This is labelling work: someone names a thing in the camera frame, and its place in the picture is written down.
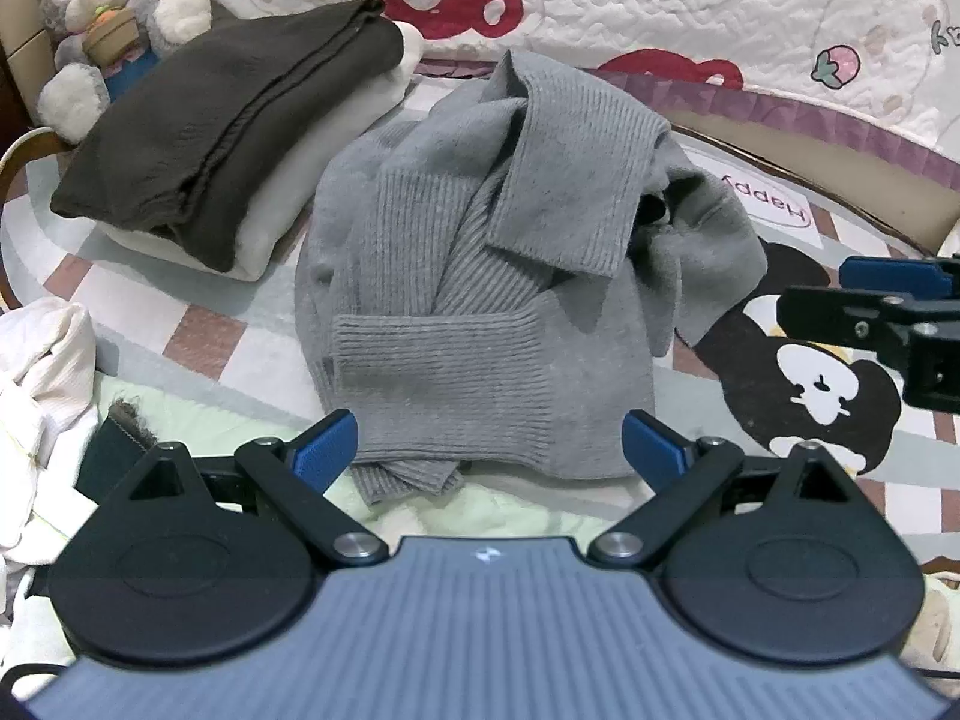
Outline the wooden cabinet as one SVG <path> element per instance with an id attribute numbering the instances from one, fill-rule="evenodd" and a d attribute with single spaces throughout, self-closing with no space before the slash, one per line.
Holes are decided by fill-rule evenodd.
<path id="1" fill-rule="evenodd" d="M 55 73 L 50 34 L 41 16 L 41 0 L 0 0 L 2 50 L 16 89 L 37 124 L 37 96 Z"/>

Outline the white clothes pile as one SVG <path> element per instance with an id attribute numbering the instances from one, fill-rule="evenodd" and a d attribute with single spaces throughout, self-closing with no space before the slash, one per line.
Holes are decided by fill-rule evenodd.
<path id="1" fill-rule="evenodd" d="M 94 511 L 75 484 L 98 426 L 96 338 L 78 302 L 2 316 L 2 619 L 31 567 L 55 561 Z"/>

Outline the white red bear quilt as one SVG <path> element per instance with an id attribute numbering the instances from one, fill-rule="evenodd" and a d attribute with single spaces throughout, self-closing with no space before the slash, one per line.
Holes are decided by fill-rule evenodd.
<path id="1" fill-rule="evenodd" d="M 241 18 L 342 0 L 217 0 Z M 799 99 L 958 151 L 958 0 L 382 0 L 434 57 L 535 50 Z"/>

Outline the grey knit sweater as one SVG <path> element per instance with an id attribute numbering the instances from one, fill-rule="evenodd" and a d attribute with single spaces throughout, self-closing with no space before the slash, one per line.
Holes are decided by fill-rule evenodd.
<path id="1" fill-rule="evenodd" d="M 654 361 L 765 270 L 742 203 L 664 117 L 511 52 L 325 169 L 296 331 L 320 399 L 358 419 L 370 504 L 450 493 L 474 463 L 607 481 Z"/>

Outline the folded white garment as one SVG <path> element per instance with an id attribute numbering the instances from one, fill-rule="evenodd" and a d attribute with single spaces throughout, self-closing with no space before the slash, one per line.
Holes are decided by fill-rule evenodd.
<path id="1" fill-rule="evenodd" d="M 425 39 L 415 26 L 395 21 L 404 54 L 394 70 L 376 76 L 340 106 L 311 125 L 252 193 L 238 231 L 228 239 L 233 266 L 226 278 L 257 281 L 267 270 L 278 241 L 290 232 L 304 205 L 313 198 L 319 177 L 331 159 L 404 101 Z"/>

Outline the grey bunny plush toy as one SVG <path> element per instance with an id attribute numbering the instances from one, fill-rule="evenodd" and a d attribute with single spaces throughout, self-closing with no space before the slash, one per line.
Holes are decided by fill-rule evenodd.
<path id="1" fill-rule="evenodd" d="M 55 73 L 37 115 L 64 142 L 88 135 L 121 89 L 213 23 L 212 0 L 41 0 Z"/>

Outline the folded dark brown garment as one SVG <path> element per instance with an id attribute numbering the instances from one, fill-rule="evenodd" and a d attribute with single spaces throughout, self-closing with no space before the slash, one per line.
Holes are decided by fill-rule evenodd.
<path id="1" fill-rule="evenodd" d="M 50 208 L 236 260 L 254 193 L 320 117 L 404 59 L 379 0 L 218 26 L 161 60 L 80 143 Z"/>

